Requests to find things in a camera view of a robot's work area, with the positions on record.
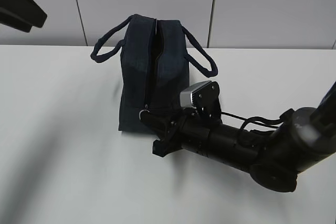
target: black cable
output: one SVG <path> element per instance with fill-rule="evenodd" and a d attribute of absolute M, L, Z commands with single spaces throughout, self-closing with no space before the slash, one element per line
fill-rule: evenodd
<path fill-rule="evenodd" d="M 240 139 L 240 136 L 244 130 L 244 128 L 246 127 L 247 124 L 249 123 L 255 123 L 255 122 L 262 122 L 265 123 L 268 126 L 271 125 L 277 125 L 280 123 L 284 122 L 284 118 L 281 116 L 280 119 L 277 120 L 270 120 L 270 119 L 266 119 L 266 118 L 262 118 L 261 116 L 253 116 L 252 118 L 248 118 L 247 120 L 245 120 L 245 122 L 241 125 L 238 134 L 237 134 L 237 142 L 242 145 L 242 146 L 253 146 L 253 143 L 251 141 L 245 142 L 242 141 L 242 139 Z M 266 132 L 266 133 L 262 133 L 262 135 L 270 135 L 270 132 Z"/>
<path fill-rule="evenodd" d="M 243 121 L 248 121 L 249 119 L 247 118 L 243 118 L 241 116 L 237 116 L 237 115 L 233 115 L 233 114 L 230 114 L 230 113 L 226 113 L 226 112 L 223 112 L 222 111 L 222 115 L 227 115 L 227 116 L 231 116 L 232 118 L 236 118 L 236 119 L 240 119 L 240 120 L 243 120 Z M 275 120 L 267 120 L 267 119 L 264 119 L 264 118 L 261 118 L 263 120 L 265 120 L 264 122 L 266 121 L 275 121 Z M 257 124 L 257 125 L 260 125 L 260 126 L 263 126 L 263 127 L 268 127 L 268 128 L 272 128 L 272 129 L 277 129 L 278 127 L 277 126 L 273 126 L 273 125 L 270 125 L 268 123 L 264 123 L 263 121 L 261 121 L 262 123 L 259 123 L 259 122 L 255 122 L 255 121 L 249 121 L 248 123 L 253 123 L 253 124 Z"/>
<path fill-rule="evenodd" d="M 256 133 L 262 136 L 271 136 L 274 131 L 259 131 L 259 130 L 251 130 L 250 132 Z"/>

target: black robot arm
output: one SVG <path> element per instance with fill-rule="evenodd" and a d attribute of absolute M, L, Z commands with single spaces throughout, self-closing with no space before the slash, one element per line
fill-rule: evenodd
<path fill-rule="evenodd" d="M 336 83 L 317 109 L 290 109 L 277 120 L 253 117 L 239 129 L 222 123 L 218 95 L 217 82 L 200 82 L 181 92 L 180 112 L 142 111 L 140 120 L 160 138 L 153 154 L 185 149 L 250 173 L 268 189 L 289 192 L 299 173 L 336 152 Z M 247 123 L 281 125 L 261 132 L 244 130 Z"/>

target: zipper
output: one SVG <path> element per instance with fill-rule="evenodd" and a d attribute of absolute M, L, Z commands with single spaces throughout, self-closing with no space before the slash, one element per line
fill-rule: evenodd
<path fill-rule="evenodd" d="M 158 75 L 159 58 L 163 52 L 163 34 L 160 21 L 155 20 L 152 28 L 155 33 L 149 46 L 149 66 L 150 71 L 147 73 L 144 108 L 149 109 L 151 96 L 156 86 Z"/>

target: black object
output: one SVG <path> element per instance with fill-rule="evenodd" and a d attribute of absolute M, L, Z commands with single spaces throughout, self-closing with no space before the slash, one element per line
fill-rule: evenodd
<path fill-rule="evenodd" d="M 141 122 L 160 138 L 153 143 L 153 154 L 164 157 L 186 149 L 248 172 L 268 189 L 289 192 L 295 190 L 298 174 L 336 152 L 336 83 L 317 109 L 290 109 L 281 116 L 283 124 L 268 132 L 222 124 L 218 94 L 210 89 L 206 92 L 212 104 L 202 103 L 202 95 L 193 99 L 196 108 L 176 114 L 141 113 Z"/>
<path fill-rule="evenodd" d="M 41 28 L 47 14 L 33 0 L 0 0 L 0 23 L 30 32 L 33 26 Z"/>
<path fill-rule="evenodd" d="M 103 55 L 103 44 L 117 31 L 128 28 L 123 40 Z M 202 67 L 186 50 L 185 36 L 211 64 Z M 119 130 L 152 133 L 139 121 L 141 110 L 171 114 L 181 109 L 178 96 L 189 86 L 189 62 L 206 77 L 217 75 L 213 59 L 178 20 L 156 20 L 134 14 L 110 30 L 96 43 L 91 58 L 101 63 L 120 54 L 123 90 L 119 111 Z"/>

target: fabric bag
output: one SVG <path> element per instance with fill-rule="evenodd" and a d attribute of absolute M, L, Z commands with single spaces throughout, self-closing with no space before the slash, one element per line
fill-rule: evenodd
<path fill-rule="evenodd" d="M 112 51 L 97 55 L 103 44 L 128 23 L 124 39 Z M 188 54 L 185 36 L 210 62 L 211 71 Z M 104 62 L 121 47 L 123 90 L 119 131 L 151 133 L 139 120 L 141 110 L 169 114 L 181 109 L 177 98 L 189 86 L 189 62 L 206 77 L 218 73 L 214 60 L 179 20 L 156 20 L 134 14 L 98 40 L 91 58 L 97 63 Z"/>

